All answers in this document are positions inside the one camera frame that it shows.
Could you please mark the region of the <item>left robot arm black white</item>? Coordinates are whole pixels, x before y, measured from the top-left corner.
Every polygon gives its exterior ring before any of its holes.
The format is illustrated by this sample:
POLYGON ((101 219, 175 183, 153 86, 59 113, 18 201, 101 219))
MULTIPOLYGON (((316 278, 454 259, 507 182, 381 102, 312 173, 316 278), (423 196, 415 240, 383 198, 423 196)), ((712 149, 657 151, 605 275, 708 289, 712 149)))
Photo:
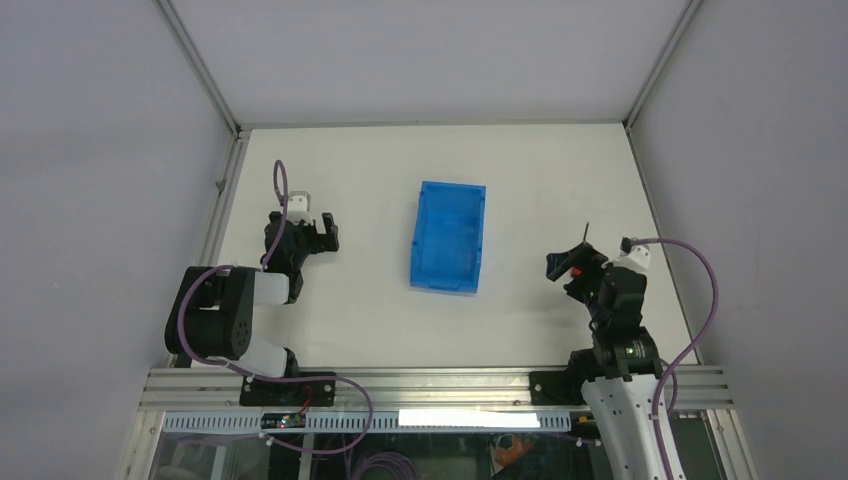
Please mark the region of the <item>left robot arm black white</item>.
POLYGON ((275 405, 294 403, 301 392, 296 356, 254 332, 253 315, 258 306, 295 303, 303 289, 306 259, 339 250, 333 215, 325 212, 321 221, 323 231, 307 212, 297 212, 291 219, 272 212, 258 268, 188 267, 166 324, 166 349, 202 364, 263 378, 262 392, 275 405))

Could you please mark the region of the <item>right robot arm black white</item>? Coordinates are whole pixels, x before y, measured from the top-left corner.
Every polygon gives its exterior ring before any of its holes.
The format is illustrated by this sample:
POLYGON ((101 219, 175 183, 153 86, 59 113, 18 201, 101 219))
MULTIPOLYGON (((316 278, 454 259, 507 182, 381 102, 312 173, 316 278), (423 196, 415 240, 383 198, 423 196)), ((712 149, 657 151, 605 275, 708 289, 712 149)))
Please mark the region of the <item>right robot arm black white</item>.
POLYGON ((586 241, 546 256, 545 276, 588 310, 592 345, 564 370, 531 377, 537 400, 585 405, 617 479, 682 479, 660 381, 658 347, 642 324, 651 252, 625 239, 611 259, 586 241))

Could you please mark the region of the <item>red black screwdriver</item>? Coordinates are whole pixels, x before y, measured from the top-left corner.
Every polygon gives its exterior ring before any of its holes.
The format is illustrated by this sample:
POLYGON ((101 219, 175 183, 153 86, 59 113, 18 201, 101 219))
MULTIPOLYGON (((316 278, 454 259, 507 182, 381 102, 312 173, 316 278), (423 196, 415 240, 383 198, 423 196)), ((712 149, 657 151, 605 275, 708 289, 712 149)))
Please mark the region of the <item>red black screwdriver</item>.
POLYGON ((587 222, 584 227, 581 242, 574 248, 574 252, 571 254, 570 272, 573 277, 580 276, 583 273, 585 265, 593 251, 592 245, 587 242, 589 227, 590 223, 587 222))

